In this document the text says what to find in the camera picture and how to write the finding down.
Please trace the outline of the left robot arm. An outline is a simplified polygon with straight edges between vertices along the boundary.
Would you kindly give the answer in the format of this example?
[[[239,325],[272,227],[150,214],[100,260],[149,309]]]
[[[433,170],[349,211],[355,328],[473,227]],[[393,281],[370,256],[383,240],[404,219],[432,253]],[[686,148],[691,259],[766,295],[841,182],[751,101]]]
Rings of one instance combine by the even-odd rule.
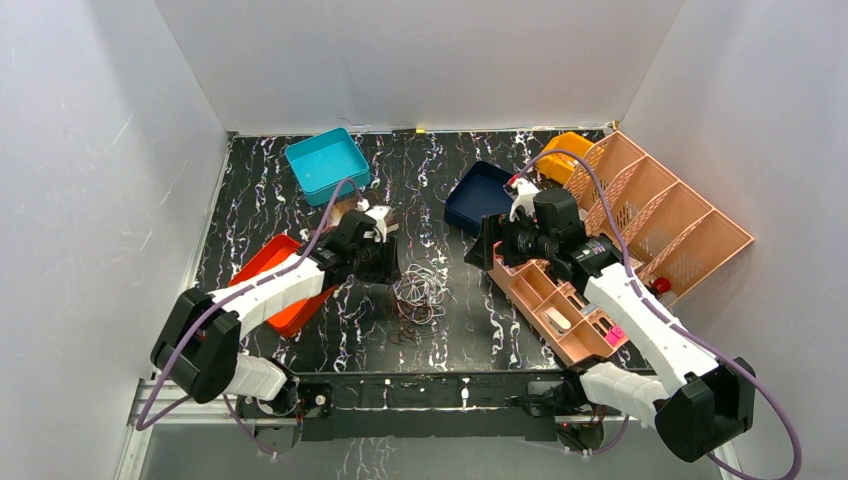
[[[195,402],[221,395],[252,397],[275,416],[294,411],[299,380],[279,362],[246,355],[241,339],[300,301],[349,278],[390,285],[400,276],[393,211],[377,205],[346,212],[339,223],[279,265],[213,292],[184,291],[150,359]]]

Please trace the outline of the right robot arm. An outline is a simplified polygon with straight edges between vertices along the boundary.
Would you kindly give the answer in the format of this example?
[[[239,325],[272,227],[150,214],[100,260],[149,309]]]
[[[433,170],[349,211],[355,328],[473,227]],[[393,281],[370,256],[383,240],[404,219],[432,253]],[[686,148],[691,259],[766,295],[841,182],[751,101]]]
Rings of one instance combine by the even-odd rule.
[[[487,215],[465,261],[490,270],[544,260],[603,310],[649,361],[657,379],[594,361],[565,376],[565,405],[577,414],[610,406],[648,422],[679,459],[694,462],[753,425],[754,371],[742,359],[720,360],[675,330],[670,312],[627,271],[625,255],[605,235],[590,236],[565,189],[526,196],[510,213]]]

